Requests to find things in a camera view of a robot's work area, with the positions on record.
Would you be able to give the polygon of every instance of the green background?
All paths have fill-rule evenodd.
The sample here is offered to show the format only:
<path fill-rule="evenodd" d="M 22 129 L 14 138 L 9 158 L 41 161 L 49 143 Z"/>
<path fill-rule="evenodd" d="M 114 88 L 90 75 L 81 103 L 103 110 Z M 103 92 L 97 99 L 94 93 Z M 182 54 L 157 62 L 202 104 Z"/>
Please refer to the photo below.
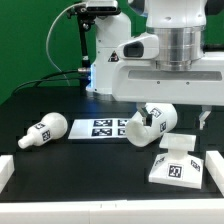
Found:
<path fill-rule="evenodd" d="M 127 7 L 125 0 L 118 1 L 123 12 L 132 20 L 132 34 L 145 31 L 145 19 Z M 21 83 L 40 79 L 55 72 L 45 53 L 49 28 L 57 15 L 74 2 L 69 0 L 2 0 L 0 7 L 0 103 Z M 224 43 L 224 12 L 208 16 L 205 41 Z M 87 34 L 90 59 L 95 57 L 94 29 Z M 81 50 L 77 22 L 64 16 L 56 26 L 50 52 L 62 69 L 81 66 Z"/>

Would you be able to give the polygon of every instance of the white cylindrical object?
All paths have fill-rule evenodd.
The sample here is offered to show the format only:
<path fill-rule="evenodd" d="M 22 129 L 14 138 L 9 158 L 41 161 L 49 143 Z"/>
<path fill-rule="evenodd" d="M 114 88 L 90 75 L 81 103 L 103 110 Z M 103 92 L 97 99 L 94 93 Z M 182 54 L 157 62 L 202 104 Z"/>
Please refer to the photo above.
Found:
<path fill-rule="evenodd" d="M 128 140 L 138 147 L 144 147 L 172 130 L 177 124 L 177 112 L 172 104 L 146 103 L 145 110 L 152 115 L 151 126 L 144 126 L 139 111 L 126 124 Z"/>
<path fill-rule="evenodd" d="M 51 139 L 61 138 L 68 129 L 68 123 L 59 113 L 49 113 L 41 122 L 33 125 L 27 131 L 27 135 L 18 141 L 22 149 L 28 146 L 41 146 Z"/>

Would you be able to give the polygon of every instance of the black tabletop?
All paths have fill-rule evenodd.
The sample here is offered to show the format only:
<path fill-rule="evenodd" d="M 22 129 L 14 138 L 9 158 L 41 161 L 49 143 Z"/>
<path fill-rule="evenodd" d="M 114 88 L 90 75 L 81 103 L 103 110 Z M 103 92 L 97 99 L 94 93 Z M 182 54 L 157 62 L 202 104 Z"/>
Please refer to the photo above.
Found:
<path fill-rule="evenodd" d="M 195 127 L 200 106 L 175 105 L 178 124 L 172 131 L 197 136 L 195 151 L 224 152 L 224 108 L 213 107 L 203 131 Z M 21 150 L 17 141 L 44 115 L 65 116 L 67 134 L 41 147 Z M 147 181 L 161 139 L 138 148 L 127 139 L 69 140 L 75 119 L 131 118 L 134 103 L 108 102 L 81 96 L 78 87 L 25 88 L 0 106 L 0 155 L 13 155 L 15 172 L 0 194 L 0 202 L 99 201 L 221 198 L 204 167 L 202 189 Z"/>

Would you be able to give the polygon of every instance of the printed marker sheet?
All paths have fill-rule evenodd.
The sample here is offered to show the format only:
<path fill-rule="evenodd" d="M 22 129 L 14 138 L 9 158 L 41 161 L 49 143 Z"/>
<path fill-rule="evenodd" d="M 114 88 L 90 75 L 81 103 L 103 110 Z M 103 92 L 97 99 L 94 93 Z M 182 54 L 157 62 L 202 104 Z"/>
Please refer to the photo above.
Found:
<path fill-rule="evenodd" d="M 68 139 L 126 138 L 128 121 L 126 118 L 75 120 Z"/>

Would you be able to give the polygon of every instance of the white block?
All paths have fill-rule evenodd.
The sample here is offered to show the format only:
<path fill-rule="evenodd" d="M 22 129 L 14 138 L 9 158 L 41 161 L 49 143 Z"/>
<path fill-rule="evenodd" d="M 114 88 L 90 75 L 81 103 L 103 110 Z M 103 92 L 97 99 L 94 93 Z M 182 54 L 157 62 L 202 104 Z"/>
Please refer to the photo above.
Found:
<path fill-rule="evenodd" d="M 165 133 L 160 148 L 168 153 L 156 157 L 149 182 L 201 189 L 203 160 L 188 155 L 194 151 L 196 136 Z"/>
<path fill-rule="evenodd" d="M 0 157 L 0 193 L 14 172 L 13 156 Z"/>
<path fill-rule="evenodd" d="M 224 196 L 224 159 L 218 151 L 207 151 L 205 166 Z"/>

